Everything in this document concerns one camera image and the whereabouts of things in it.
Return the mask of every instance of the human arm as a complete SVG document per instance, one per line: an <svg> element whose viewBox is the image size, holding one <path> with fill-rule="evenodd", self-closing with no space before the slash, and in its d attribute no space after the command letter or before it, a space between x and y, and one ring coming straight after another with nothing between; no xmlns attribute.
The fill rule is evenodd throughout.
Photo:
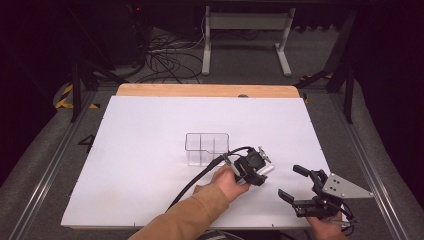
<svg viewBox="0 0 424 240"><path fill-rule="evenodd" d="M342 226L331 222L331 220L341 221L341 212L331 218L319 220L316 217L307 217L306 220L311 225L316 240L347 240L347 237L342 233Z"/></svg>
<svg viewBox="0 0 424 240"><path fill-rule="evenodd" d="M166 213L154 218L130 240L188 240L199 237L249 185L238 185L234 172L224 165L213 175L211 183L199 187L191 197L176 203Z"/></svg>

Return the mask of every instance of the tan sleeve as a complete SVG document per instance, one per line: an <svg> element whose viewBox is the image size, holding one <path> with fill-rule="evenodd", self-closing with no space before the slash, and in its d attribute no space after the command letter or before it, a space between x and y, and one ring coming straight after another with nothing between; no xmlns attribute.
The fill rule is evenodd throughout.
<svg viewBox="0 0 424 240"><path fill-rule="evenodd" d="M130 237L135 239L190 240L198 238L229 206L215 184L196 188L191 197L176 203Z"/></svg>

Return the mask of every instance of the white board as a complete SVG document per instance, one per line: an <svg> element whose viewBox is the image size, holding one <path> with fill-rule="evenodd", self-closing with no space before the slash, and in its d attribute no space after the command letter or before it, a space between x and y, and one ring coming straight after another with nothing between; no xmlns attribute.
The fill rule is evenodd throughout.
<svg viewBox="0 0 424 240"><path fill-rule="evenodd" d="M296 200L314 196L310 178L292 171L295 164L330 172L301 98L132 96L111 98L61 224L146 225L203 169L188 166L184 148L186 134L199 132L228 133L230 150L261 146L275 166L262 186L234 201L212 228L309 226L277 194L281 188ZM198 184L209 183L212 174Z"/></svg>

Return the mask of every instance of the clear plastic container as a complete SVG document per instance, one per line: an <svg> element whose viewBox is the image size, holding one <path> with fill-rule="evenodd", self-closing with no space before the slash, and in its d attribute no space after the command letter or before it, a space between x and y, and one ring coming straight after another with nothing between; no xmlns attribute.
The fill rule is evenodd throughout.
<svg viewBox="0 0 424 240"><path fill-rule="evenodd" d="M189 166L207 166L219 155L228 152L226 133L187 133L185 150Z"/></svg>

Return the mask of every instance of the black cable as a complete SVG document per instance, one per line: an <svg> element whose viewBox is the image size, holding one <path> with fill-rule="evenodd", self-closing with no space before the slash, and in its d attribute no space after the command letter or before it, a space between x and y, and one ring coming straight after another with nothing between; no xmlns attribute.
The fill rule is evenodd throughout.
<svg viewBox="0 0 424 240"><path fill-rule="evenodd" d="M228 152L226 154L226 156L231 156L234 153L241 151L241 150L250 150L253 149L252 147L241 147L241 148L236 148L230 152ZM209 165L202 171L200 172L196 177L193 178L193 180L191 180L184 188L183 190L181 190L181 192L178 194L178 196L174 199L174 201L172 201L171 205L169 205L167 211L174 206L177 202L180 201L180 199L184 196L184 194L191 188L191 186L193 186L200 178L202 178L206 173L208 173L209 171L211 171L214 167L218 166L218 164L220 164L222 161L225 160L224 154L220 155L219 157L215 158L214 160L212 160Z"/></svg>
<svg viewBox="0 0 424 240"><path fill-rule="evenodd" d="M188 191L188 189L191 188L200 178L202 178L206 173L208 173L210 170L212 170L214 167L218 166L222 161L224 161L224 157L221 155L214 160L212 160L209 165L203 169L196 177L193 178L184 188L183 190L178 194L178 196L172 201L171 205L169 205L167 211L174 206L180 199L184 196L184 194Z"/></svg>

